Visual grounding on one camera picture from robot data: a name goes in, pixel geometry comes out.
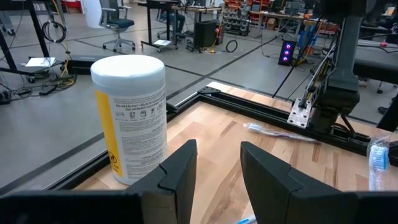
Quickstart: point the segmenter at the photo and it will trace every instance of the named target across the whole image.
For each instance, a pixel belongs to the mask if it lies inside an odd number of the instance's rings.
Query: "disinfecting wipes canister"
[[[163,62],[120,55],[91,66],[99,116],[115,178],[133,184],[165,159]]]

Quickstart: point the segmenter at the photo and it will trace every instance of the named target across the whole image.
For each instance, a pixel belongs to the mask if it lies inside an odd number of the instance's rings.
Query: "yellow label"
[[[97,98],[97,106],[99,116],[101,118],[102,128],[104,129],[106,147],[108,148],[109,160],[113,171],[120,177],[122,177],[122,167],[120,165],[120,157],[118,151],[118,142],[114,132],[112,111],[109,105],[109,99],[107,94],[95,90],[95,96]]]

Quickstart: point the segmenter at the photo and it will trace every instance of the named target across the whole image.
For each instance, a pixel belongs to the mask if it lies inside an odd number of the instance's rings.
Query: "white lid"
[[[91,66],[91,79],[100,86],[132,87],[164,78],[161,60],[145,55],[117,55]]]

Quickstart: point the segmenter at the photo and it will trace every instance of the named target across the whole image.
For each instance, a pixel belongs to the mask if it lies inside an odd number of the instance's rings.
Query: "concrete floor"
[[[158,31],[165,29],[163,24],[155,21],[156,13],[156,10],[152,11],[154,38]],[[187,15],[185,28],[192,30],[191,16]],[[103,42],[116,38],[111,31],[87,28],[85,18],[81,14],[66,14],[66,17],[69,27],[68,46],[72,54],[144,54],[161,59],[167,66],[167,100],[172,104],[178,103],[212,81],[270,95],[275,92],[290,69],[279,66],[277,59],[263,57],[260,40],[253,38],[258,33],[256,29],[253,29],[248,37],[226,34],[224,44],[217,50],[224,50],[229,40],[236,39],[238,49],[230,54],[191,53],[185,50],[184,41],[179,43],[178,50],[170,49],[159,54],[156,49],[149,46],[142,48],[139,44],[140,40],[147,40],[146,9],[133,5],[129,18],[133,19],[136,25],[123,33],[122,37],[135,41],[136,50],[123,46],[121,52],[114,53],[112,50],[102,49]],[[209,17],[210,15],[204,15],[204,20]],[[20,17],[12,16],[11,19],[16,28]],[[40,16],[40,20],[46,21],[47,16]],[[264,31],[263,42],[273,36],[273,32]],[[6,36],[6,39],[7,43],[11,44],[12,37]],[[279,53],[281,45],[282,41],[278,39],[263,46],[263,51],[267,55],[275,56],[274,54]],[[61,60],[65,58],[62,46],[49,43],[49,50],[52,57]],[[12,43],[11,54],[16,63],[26,62],[29,55],[41,56],[29,16],[22,17],[21,26]],[[278,97],[288,97],[297,85],[306,79],[312,66],[303,65],[294,70]],[[15,74],[0,74],[0,80],[10,88],[31,86],[24,78],[21,79]],[[300,96],[308,81],[306,80],[291,98]],[[378,95],[378,84],[376,81],[370,81],[367,88],[361,89],[361,102],[352,112],[352,117],[369,121],[372,125],[381,119],[377,107],[387,106],[390,99],[396,95],[396,90],[387,84],[384,94]],[[90,76],[79,76],[76,85],[60,93],[0,106],[0,114],[0,194],[13,188],[42,189],[105,149],[100,136],[102,129]]]

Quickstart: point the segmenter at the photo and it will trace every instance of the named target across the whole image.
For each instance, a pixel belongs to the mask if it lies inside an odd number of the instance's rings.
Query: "warning symbol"
[[[113,164],[115,164],[118,160],[116,159],[116,156],[114,156],[114,154],[112,154],[112,152],[108,152],[109,154],[109,159],[111,160],[111,162]]]

